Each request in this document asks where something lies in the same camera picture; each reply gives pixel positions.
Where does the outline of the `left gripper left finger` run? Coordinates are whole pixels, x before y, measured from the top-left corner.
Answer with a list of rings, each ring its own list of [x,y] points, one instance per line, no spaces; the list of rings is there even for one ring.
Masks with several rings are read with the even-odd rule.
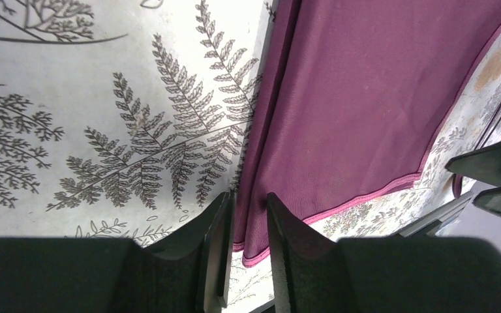
[[[141,247],[133,239],[0,237],[0,312],[220,312],[234,195]]]

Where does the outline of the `purple cloth napkin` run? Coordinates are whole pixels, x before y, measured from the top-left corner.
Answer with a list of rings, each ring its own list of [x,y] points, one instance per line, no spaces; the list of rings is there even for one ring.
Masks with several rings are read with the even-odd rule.
[[[269,255],[266,198],[306,223],[412,187],[501,1],[280,1],[235,210],[234,250]]]

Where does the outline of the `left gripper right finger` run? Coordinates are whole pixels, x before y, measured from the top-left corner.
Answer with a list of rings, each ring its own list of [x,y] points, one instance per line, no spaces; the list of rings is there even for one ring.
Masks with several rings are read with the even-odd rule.
[[[267,197],[276,312],[501,312],[501,253],[471,237],[331,241]]]

